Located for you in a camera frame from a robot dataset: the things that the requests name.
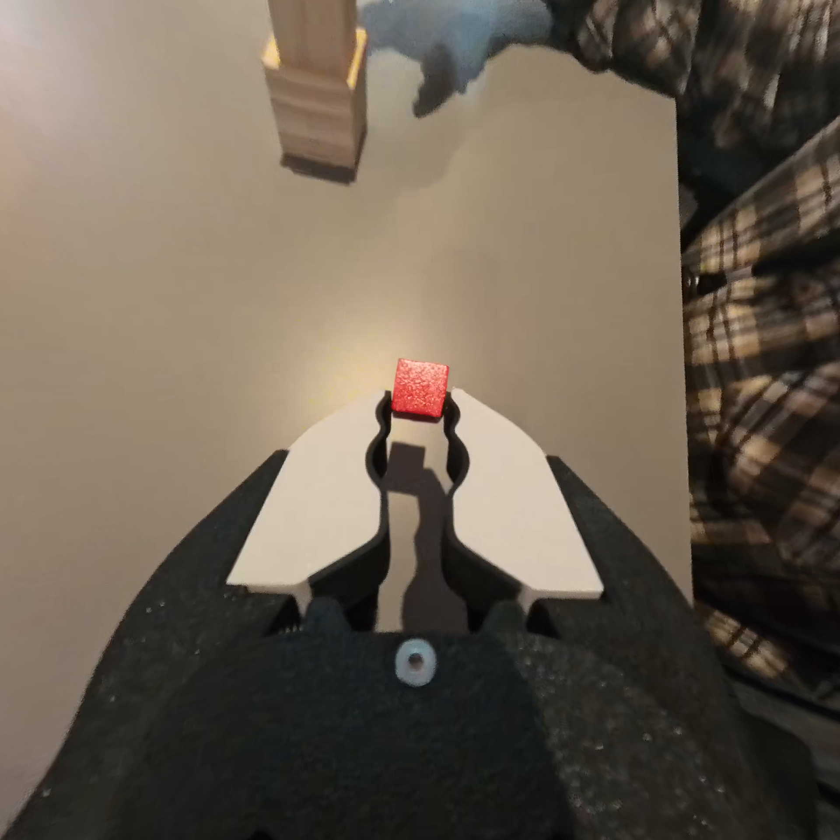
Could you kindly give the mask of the large plain wooden cube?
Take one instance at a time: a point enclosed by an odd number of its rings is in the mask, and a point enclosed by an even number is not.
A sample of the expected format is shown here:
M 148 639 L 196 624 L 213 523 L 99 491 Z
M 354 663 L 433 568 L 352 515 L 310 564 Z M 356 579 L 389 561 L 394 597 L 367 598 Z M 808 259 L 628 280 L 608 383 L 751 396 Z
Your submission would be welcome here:
M 354 173 L 368 128 L 368 46 L 363 27 L 344 80 L 281 62 L 275 36 L 261 60 L 285 157 Z

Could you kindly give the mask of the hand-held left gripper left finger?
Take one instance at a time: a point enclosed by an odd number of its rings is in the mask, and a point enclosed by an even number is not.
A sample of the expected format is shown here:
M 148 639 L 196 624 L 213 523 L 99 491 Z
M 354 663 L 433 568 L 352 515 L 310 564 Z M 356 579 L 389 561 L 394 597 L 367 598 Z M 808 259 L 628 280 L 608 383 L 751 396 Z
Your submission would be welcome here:
M 356 398 L 304 432 L 285 453 L 227 585 L 297 603 L 360 603 L 390 563 L 382 487 L 391 394 Z

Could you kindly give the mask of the person's plaid shirt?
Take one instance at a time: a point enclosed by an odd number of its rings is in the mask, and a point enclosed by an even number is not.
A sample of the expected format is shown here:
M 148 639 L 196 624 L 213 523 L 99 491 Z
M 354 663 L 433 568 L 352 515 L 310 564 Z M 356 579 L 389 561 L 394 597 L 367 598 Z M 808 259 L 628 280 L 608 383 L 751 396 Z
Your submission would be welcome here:
M 838 713 L 838 118 L 681 259 L 696 599 L 731 659 Z

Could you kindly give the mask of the red wooden cube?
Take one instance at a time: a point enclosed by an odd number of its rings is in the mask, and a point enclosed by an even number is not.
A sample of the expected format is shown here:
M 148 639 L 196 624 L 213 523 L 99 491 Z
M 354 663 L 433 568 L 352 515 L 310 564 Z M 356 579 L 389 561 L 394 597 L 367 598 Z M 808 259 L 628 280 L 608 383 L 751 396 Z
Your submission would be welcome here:
M 400 358 L 392 389 L 392 412 L 438 420 L 448 392 L 446 364 Z

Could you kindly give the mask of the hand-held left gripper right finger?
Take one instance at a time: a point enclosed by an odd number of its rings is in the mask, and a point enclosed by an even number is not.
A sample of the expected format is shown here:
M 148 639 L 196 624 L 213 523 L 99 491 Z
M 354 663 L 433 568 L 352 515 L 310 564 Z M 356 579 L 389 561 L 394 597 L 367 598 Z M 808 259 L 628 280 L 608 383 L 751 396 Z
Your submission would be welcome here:
M 448 585 L 470 609 L 601 598 L 601 576 L 542 448 L 459 388 L 448 397 L 448 473 Z

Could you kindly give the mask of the medium plain wooden cube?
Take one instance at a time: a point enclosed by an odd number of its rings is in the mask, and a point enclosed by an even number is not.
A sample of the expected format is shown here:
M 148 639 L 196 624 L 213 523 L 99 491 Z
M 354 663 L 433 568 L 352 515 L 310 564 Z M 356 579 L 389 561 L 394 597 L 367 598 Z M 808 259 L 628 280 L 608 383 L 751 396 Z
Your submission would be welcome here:
M 268 1 L 280 65 L 347 77 L 356 44 L 355 1 Z

